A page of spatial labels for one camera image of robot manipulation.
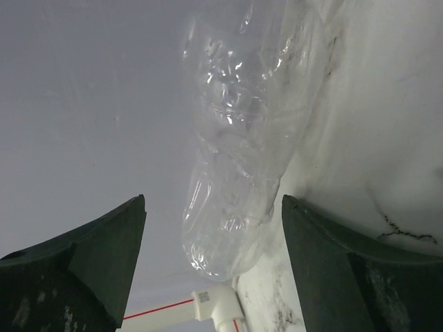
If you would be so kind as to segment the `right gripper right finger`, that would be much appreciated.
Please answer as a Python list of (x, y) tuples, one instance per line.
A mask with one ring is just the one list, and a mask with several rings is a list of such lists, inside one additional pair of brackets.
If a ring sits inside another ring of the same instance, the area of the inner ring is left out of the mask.
[(282, 226), (308, 331), (441, 331), (442, 259), (382, 243), (304, 200)]

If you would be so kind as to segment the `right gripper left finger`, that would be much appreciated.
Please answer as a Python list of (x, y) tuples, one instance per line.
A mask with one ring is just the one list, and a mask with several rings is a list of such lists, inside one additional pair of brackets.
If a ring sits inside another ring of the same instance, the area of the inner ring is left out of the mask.
[(143, 195), (1, 258), (2, 331), (116, 331), (141, 249)]

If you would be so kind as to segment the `clear plastic bottle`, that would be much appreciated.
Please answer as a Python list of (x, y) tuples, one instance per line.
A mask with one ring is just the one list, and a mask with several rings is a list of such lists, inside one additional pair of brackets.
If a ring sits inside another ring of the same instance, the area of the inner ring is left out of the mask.
[(323, 23), (311, 1), (207, 1), (182, 61), (199, 141), (183, 249), (196, 271), (224, 282), (250, 270), (269, 237), (323, 83)]

